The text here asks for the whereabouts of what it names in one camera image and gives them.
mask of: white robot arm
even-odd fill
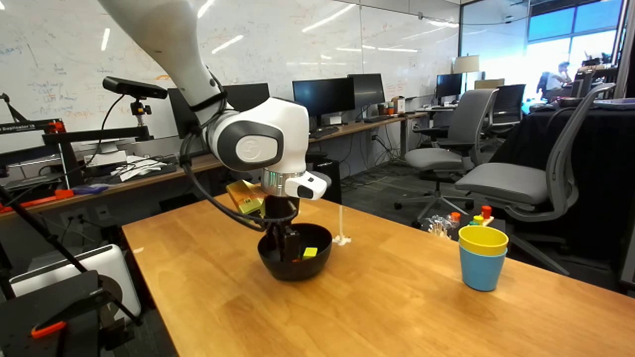
[[[274,197],[319,199],[325,193],[327,181],[306,171],[310,123],[302,106],[268,100],[250,112],[220,114],[222,94],[200,62],[196,16],[188,0],[99,2],[173,78],[224,167],[264,169],[262,187]]]

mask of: person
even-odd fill
[[[548,104],[558,102],[558,98],[567,96],[571,90],[571,78],[569,78],[569,62],[562,62],[558,66],[558,72],[542,72],[536,94],[542,96]]]

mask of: black bowl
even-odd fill
[[[300,235],[300,250],[308,246],[317,248],[315,258],[280,262],[280,250],[272,244],[270,237],[264,237],[258,242],[260,260],[276,280],[284,280],[284,282],[310,280],[323,270],[325,260],[331,254],[331,233],[315,225],[292,225],[292,229]]]

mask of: bowl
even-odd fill
[[[500,256],[508,250],[508,235],[490,227],[464,227],[458,244],[472,254]]]
[[[323,270],[331,254],[331,233],[317,225],[292,225],[292,231],[298,233],[300,252],[304,252],[306,248],[317,248],[317,254],[312,258],[298,256],[298,260],[282,262],[280,248],[274,244],[272,237],[264,237],[258,242],[260,260],[276,280],[310,280]]]

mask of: yellow cup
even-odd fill
[[[508,235],[490,227],[464,227],[458,231],[458,244],[480,256],[500,256],[508,250]]]

